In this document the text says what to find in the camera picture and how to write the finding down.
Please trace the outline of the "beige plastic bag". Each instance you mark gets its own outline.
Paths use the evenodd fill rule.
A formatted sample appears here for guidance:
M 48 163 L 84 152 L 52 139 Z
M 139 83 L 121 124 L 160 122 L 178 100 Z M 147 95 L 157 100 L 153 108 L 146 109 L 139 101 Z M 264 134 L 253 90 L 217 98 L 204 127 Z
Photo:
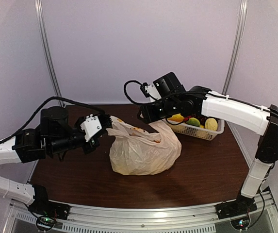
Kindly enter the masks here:
M 170 169 L 181 155 L 182 144 L 162 120 L 150 123 L 150 133 L 111 116 L 109 136 L 115 140 L 109 157 L 112 170 L 122 175 L 155 175 Z

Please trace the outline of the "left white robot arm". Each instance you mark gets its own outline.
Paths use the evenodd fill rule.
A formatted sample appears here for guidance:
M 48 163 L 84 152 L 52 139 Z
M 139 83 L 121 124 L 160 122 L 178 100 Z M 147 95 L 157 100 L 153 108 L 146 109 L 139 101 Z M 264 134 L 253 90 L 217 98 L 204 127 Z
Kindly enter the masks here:
M 59 106 L 41 110 L 40 124 L 23 129 L 9 139 L 0 141 L 0 165 L 28 163 L 47 156 L 63 161 L 68 151 L 82 148 L 85 154 L 99 146 L 98 138 L 112 126 L 106 113 L 80 117 L 74 127 L 68 123 L 68 111 Z M 48 216 L 53 212 L 47 191 L 40 185 L 24 185 L 0 177 L 0 194 L 9 196 Z

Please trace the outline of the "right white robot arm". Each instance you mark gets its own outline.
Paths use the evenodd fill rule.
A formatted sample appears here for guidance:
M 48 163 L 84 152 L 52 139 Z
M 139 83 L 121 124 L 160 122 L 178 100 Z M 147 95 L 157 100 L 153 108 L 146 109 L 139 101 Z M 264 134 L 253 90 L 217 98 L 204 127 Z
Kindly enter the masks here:
M 198 114 L 240 125 L 260 136 L 255 159 L 232 204 L 236 214 L 243 214 L 251 206 L 262 182 L 278 159 L 278 108 L 245 103 L 202 86 L 194 86 L 187 91 L 173 72 L 155 80 L 152 85 L 144 83 L 141 91 L 151 98 L 150 103 L 140 106 L 137 114 L 146 124 L 175 114 L 183 117 Z

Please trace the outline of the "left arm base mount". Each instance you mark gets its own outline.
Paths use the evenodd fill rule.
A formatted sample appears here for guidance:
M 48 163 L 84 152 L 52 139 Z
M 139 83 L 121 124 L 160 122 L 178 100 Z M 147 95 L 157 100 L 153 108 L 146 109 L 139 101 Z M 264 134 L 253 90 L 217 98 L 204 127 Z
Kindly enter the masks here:
M 35 200 L 31 205 L 25 205 L 36 218 L 35 225 L 39 231 L 47 232 L 54 228 L 57 220 L 67 220 L 70 206 L 50 200 Z

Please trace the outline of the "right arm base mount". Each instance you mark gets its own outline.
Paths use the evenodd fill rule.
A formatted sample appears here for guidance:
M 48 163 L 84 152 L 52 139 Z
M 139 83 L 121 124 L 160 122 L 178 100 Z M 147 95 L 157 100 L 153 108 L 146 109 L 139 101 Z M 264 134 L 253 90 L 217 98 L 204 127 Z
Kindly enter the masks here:
M 224 201 L 215 205 L 218 219 L 229 218 L 231 226 L 239 231 L 246 230 L 251 224 L 250 212 L 258 208 L 256 203 L 245 204 L 237 200 Z

